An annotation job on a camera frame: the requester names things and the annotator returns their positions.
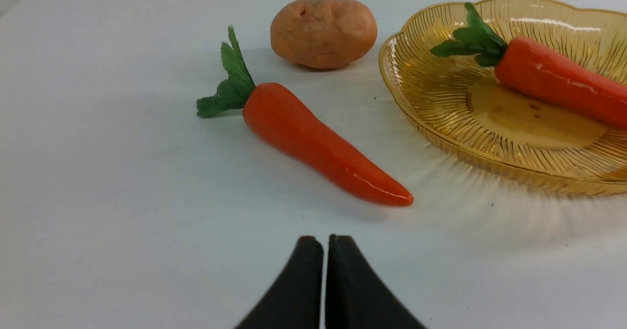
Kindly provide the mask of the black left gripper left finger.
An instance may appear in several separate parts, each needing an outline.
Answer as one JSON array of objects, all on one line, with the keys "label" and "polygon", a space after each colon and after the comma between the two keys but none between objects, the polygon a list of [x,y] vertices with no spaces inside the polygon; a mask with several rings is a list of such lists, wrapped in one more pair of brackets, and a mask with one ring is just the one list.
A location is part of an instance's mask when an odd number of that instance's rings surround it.
[{"label": "black left gripper left finger", "polygon": [[302,236],[280,275],[238,329],[317,329],[320,324],[323,247]]}]

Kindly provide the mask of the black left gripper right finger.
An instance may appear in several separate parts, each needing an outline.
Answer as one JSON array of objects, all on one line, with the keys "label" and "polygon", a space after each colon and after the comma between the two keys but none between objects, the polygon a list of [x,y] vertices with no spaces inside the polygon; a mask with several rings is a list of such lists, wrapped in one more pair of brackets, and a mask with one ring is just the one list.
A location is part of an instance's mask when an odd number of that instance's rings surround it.
[{"label": "black left gripper right finger", "polygon": [[327,329],[423,329],[374,272],[351,236],[330,235],[325,290]]}]

